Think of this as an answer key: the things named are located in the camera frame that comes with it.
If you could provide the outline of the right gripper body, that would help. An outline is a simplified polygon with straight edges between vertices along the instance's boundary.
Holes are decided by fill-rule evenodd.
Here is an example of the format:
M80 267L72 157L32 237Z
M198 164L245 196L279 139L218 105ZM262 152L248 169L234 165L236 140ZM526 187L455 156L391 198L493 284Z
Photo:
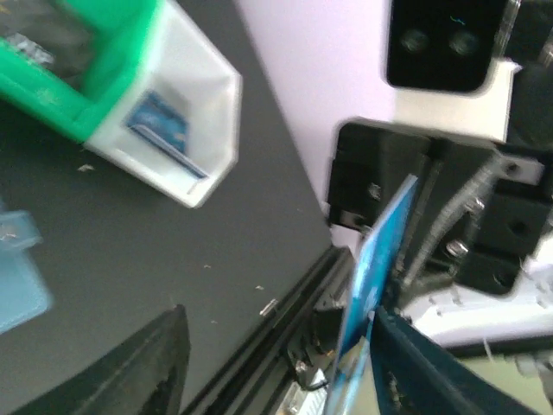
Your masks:
M388 295L414 298L459 284L510 293L547 222L547 153L480 137L361 118L337 130L328 222L361 231L406 176L414 200Z

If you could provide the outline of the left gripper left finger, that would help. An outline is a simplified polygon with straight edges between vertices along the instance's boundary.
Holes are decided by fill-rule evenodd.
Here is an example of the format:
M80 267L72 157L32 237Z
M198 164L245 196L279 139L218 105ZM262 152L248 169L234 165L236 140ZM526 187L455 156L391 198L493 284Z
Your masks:
M190 355L183 305L164 311L15 414L178 414Z

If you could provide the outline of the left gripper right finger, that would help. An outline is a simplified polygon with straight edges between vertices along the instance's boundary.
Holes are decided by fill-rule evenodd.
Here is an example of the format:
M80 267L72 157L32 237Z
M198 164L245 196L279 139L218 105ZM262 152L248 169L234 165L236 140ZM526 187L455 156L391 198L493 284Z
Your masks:
M387 310L376 311L370 346L382 414L534 413Z

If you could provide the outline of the blue VIP card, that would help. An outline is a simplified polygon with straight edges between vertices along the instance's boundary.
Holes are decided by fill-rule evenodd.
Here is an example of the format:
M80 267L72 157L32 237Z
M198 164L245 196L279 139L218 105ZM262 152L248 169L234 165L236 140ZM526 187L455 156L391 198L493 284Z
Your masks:
M417 178L405 177L367 234L353 269L325 414L349 413L370 355L372 320L404 237Z

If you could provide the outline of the light blue card holder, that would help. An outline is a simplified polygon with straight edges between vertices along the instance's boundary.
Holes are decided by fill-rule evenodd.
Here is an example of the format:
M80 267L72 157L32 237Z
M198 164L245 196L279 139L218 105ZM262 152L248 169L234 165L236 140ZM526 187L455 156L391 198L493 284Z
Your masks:
M42 242L31 214L1 206L1 332L45 313L52 297L30 249Z

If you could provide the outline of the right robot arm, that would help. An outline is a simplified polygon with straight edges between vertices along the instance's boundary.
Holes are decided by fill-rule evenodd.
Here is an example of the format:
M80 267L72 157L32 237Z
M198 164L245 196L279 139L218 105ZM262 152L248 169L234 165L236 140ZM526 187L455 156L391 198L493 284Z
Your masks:
M386 78L393 86L470 93L485 79L504 8L501 1L395 1ZM431 289L409 300L415 327L461 356L490 342L502 352L542 347L552 338L552 293L519 280L522 258L537 245L552 210L552 66L532 61L518 35L506 52L520 65L513 79L505 175L467 206L442 237L427 267L461 287ZM358 121L338 132L327 201L334 225L374 224L406 175L430 191L417 218L429 229L438 207L482 158L481 149L444 137L380 131Z

